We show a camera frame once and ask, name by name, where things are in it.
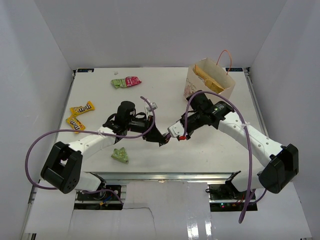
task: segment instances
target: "yellow candy bar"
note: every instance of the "yellow candy bar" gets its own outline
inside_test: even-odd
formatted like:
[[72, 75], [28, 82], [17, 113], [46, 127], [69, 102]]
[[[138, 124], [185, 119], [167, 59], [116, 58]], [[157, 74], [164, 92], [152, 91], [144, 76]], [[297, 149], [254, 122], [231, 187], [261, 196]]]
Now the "yellow candy bar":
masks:
[[76, 119], [74, 116], [68, 117], [66, 120], [66, 123], [71, 126], [74, 130], [85, 130], [86, 127], [83, 125], [78, 119]]
[[215, 93], [219, 94], [223, 90], [225, 90], [215, 79], [210, 77], [205, 71], [203, 71], [197, 65], [194, 66], [193, 71], [195, 75], [197, 75], [198, 77], [204, 80], [204, 85], [206, 85], [209, 89], [211, 89]]
[[85, 106], [70, 107], [70, 112], [75, 117], [92, 110], [95, 110], [95, 106], [92, 104], [91, 101], [88, 101]]

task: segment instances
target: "gray wall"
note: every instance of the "gray wall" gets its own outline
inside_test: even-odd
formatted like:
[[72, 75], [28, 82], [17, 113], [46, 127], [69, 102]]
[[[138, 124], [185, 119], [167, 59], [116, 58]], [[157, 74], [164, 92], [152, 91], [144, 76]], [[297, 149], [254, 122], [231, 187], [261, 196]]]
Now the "gray wall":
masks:
[[[0, 239], [17, 240], [31, 184], [24, 160], [33, 140], [56, 129], [72, 71], [33, 0], [0, 0]], [[39, 179], [53, 138], [31, 153]]]
[[294, 185], [320, 239], [320, 1], [288, 0], [252, 65], [254, 90], [272, 138], [299, 149]]
[[[286, 0], [34, 0], [72, 69], [251, 66]], [[224, 56], [221, 65], [227, 66]]]

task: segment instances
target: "white wall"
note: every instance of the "white wall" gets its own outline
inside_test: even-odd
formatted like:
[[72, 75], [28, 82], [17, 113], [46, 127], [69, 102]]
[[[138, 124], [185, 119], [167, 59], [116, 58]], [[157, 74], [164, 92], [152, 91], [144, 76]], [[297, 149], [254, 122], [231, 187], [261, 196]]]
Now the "white wall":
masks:
[[320, 1], [288, 0], [252, 65], [268, 132], [299, 149], [294, 185], [320, 239]]
[[[31, 191], [24, 159], [33, 140], [58, 127], [71, 80], [34, 1], [0, 0], [1, 240], [19, 239]], [[34, 180], [52, 142], [48, 137], [31, 153]]]
[[285, 2], [35, 0], [72, 69], [187, 66], [225, 48], [249, 67]]

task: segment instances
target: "orange handle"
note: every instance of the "orange handle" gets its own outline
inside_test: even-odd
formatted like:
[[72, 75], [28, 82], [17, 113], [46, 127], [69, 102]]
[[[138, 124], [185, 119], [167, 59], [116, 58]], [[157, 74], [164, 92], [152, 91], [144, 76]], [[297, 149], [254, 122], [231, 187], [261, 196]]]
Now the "orange handle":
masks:
[[224, 52], [227, 52], [228, 55], [229, 55], [229, 57], [230, 57], [230, 67], [229, 67], [228, 71], [226, 72], [226, 74], [228, 75], [228, 73], [229, 73], [229, 71], [230, 71], [230, 69], [231, 69], [231, 66], [232, 66], [232, 57], [231, 57], [230, 52], [229, 52], [227, 49], [223, 50], [223, 51], [220, 53], [220, 56], [219, 56], [219, 58], [218, 58], [218, 61], [216, 61], [216, 65], [218, 65], [218, 62], [219, 62], [219, 60], [220, 60], [220, 57], [221, 57], [221, 55], [222, 55]]

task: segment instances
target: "white table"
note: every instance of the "white table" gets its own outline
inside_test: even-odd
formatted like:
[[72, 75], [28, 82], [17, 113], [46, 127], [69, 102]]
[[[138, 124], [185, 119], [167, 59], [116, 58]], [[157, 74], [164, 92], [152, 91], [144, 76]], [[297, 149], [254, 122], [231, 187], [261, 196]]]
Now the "white table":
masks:
[[[175, 123], [185, 111], [186, 102], [183, 98], [183, 92], [187, 70], [184, 67], [95, 68], [94, 72], [78, 72], [72, 85], [60, 128], [69, 128], [65, 119], [70, 115], [70, 107], [85, 105], [87, 101], [92, 101], [96, 108], [95, 111], [80, 115], [78, 119], [86, 126], [87, 130], [96, 131], [105, 123], [108, 116], [117, 111], [121, 101], [134, 102], [137, 111], [143, 111], [144, 102], [140, 96], [144, 96], [157, 103], [156, 125], [164, 133], [167, 127]], [[142, 80], [142, 84], [124, 89], [114, 89], [111, 86], [111, 79], [126, 76], [137, 76]], [[246, 121], [261, 130], [244, 73], [230, 72], [230, 76], [236, 82], [230, 100], [239, 108]], [[60, 133], [57, 141], [68, 143], [84, 136], [83, 133]], [[213, 127], [198, 129], [188, 141], [178, 142], [171, 139], [167, 145], [161, 148], [156, 143], [145, 142], [142, 139], [123, 139], [115, 147], [126, 148], [130, 158], [128, 165], [110, 158], [114, 148], [109, 147], [83, 162], [82, 170], [109, 174], [149, 173], [152, 175], [153, 173], [230, 173], [248, 169], [247, 150]], [[258, 160], [253, 158], [253, 167], [259, 166]], [[261, 190], [257, 190], [258, 196], [261, 193]], [[95, 216], [92, 214], [93, 212], [90, 213], [90, 216], [94, 220]], [[214, 238], [219, 240], [298, 240], [311, 236], [292, 183], [289, 183], [279, 194], [267, 193], [265, 198], [258, 203], [258, 211], [248, 212], [243, 224], [238, 224], [239, 214], [239, 212], [212, 212]], [[76, 212], [72, 215], [72, 221], [77, 222], [78, 225], [73, 227], [97, 231], [99, 223], [90, 222], [90, 225], [79, 225], [78, 222], [81, 221], [76, 221], [74, 218], [76, 218]], [[44, 234], [43, 237], [39, 234], [38, 237], [41, 240], [47, 239], [48, 236]], [[51, 235], [51, 237], [56, 239], [59, 235]]]

